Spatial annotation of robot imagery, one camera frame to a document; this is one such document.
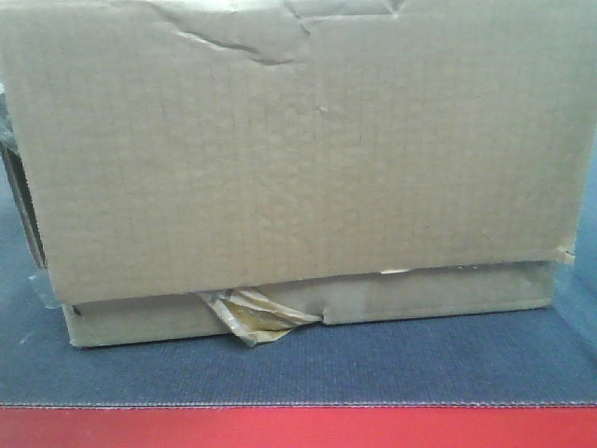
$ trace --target blue carpet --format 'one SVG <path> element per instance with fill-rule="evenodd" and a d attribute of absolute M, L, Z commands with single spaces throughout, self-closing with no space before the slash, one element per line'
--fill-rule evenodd
<path fill-rule="evenodd" d="M 552 308 L 312 326 L 253 350 L 231 336 L 81 350 L 32 290 L 0 175 L 0 404 L 597 404 L 595 191 Z"/>

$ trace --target red stripe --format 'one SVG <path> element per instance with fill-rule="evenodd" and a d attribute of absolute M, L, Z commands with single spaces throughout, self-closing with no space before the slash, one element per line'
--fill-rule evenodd
<path fill-rule="evenodd" d="M 2 408 L 0 446 L 594 448 L 597 408 Z"/>

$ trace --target brown cardboard box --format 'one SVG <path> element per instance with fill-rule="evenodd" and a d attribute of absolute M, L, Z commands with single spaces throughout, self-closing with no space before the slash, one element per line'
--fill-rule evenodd
<path fill-rule="evenodd" d="M 327 325 L 369 320 L 525 310 L 551 302 L 553 265 L 513 263 L 421 269 L 266 285 L 275 303 Z M 136 343 L 230 332 L 197 294 L 64 305 L 76 346 Z"/>
<path fill-rule="evenodd" d="M 596 22 L 592 0 L 3 2 L 56 293 L 570 259 Z"/>

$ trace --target crease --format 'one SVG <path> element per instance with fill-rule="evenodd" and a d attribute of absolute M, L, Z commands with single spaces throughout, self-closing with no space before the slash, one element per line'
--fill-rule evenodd
<path fill-rule="evenodd" d="M 398 12 L 404 5 L 405 0 L 382 0 L 383 4 L 387 8 L 388 12 L 392 14 L 392 16 L 397 16 Z"/>
<path fill-rule="evenodd" d="M 300 28 L 302 29 L 302 31 L 307 35 L 311 35 L 311 31 L 309 31 L 307 29 L 307 27 L 305 26 L 305 23 L 303 21 L 303 17 L 297 13 L 297 10 L 294 8 L 294 6 L 290 3 L 289 0 L 282 0 L 282 5 L 286 8 L 286 10 L 288 12 L 290 12 L 290 14 L 293 15 L 293 17 L 297 20 L 298 25 L 300 26 Z"/>
<path fill-rule="evenodd" d="M 261 52 L 258 49 L 256 49 L 255 47 L 252 47 L 250 45 L 245 45 L 245 44 L 224 42 L 224 41 L 221 41 L 218 39 L 213 39 L 212 37 L 210 37 L 208 35 L 204 35 L 203 33 L 200 33 L 198 31 L 184 31 L 181 29 L 177 29 L 176 34 L 180 35 L 184 38 L 191 39 L 196 42 L 201 42 L 202 44 L 209 45 L 218 50 L 233 49 L 233 50 L 237 50 L 237 51 L 244 51 L 246 53 L 249 53 L 249 55 L 250 55 L 249 59 L 251 61 L 254 61 L 256 63 L 261 63 L 263 65 L 283 65 L 285 63 L 293 62 L 293 60 L 291 58 L 282 59 L 282 60 L 273 59 L 273 58 L 264 58 L 263 55 L 261 54 Z"/>
<path fill-rule="evenodd" d="M 147 5 L 150 9 L 156 12 L 160 17 L 171 23 L 172 25 L 179 27 L 181 19 L 176 14 L 169 11 L 166 7 L 162 7 L 157 5 L 155 2 L 148 1 L 148 0 L 136 0 L 133 3 L 138 3 L 141 5 Z"/>

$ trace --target corrugated cardboard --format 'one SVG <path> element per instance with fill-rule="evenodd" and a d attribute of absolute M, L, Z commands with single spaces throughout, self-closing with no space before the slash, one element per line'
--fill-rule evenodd
<path fill-rule="evenodd" d="M 272 301 L 336 325 L 524 310 L 550 304 L 554 266 L 525 262 L 347 275 L 265 285 Z M 75 346 L 208 336 L 229 328 L 198 294 L 64 305 Z"/>
<path fill-rule="evenodd" d="M 5 0 L 59 297 L 564 258 L 595 23 L 592 0 Z"/>
<path fill-rule="evenodd" d="M 0 158 L 7 172 L 7 180 L 13 193 L 12 196 L 21 215 L 21 222 L 25 230 L 31 255 L 37 267 L 44 269 L 44 248 L 39 236 L 37 221 L 35 220 L 35 210 L 31 202 L 29 189 L 27 188 L 25 172 L 22 169 L 21 157 L 0 142 Z"/>

